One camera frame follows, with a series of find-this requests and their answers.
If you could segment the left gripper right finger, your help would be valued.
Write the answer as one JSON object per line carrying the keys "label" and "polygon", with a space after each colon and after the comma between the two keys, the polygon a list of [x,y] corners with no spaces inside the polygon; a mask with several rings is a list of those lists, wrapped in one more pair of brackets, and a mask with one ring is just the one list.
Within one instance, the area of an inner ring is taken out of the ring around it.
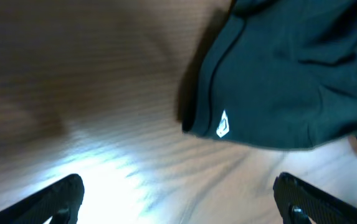
{"label": "left gripper right finger", "polygon": [[274,182],[274,199],[283,224],[357,224],[357,208],[288,172]]}

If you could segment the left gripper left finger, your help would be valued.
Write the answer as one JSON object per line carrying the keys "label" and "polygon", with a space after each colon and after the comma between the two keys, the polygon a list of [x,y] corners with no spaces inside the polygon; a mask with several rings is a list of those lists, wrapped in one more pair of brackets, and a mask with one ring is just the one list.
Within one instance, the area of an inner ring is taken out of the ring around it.
{"label": "left gripper left finger", "polygon": [[70,174],[0,211],[0,224],[76,224],[85,188]]}

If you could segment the black t-shirt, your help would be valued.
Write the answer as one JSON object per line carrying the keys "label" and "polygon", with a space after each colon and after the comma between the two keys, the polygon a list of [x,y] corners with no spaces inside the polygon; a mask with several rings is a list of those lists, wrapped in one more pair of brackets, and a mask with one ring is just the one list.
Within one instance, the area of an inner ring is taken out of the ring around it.
{"label": "black t-shirt", "polygon": [[236,1],[182,130],[281,151],[357,140],[357,0]]}

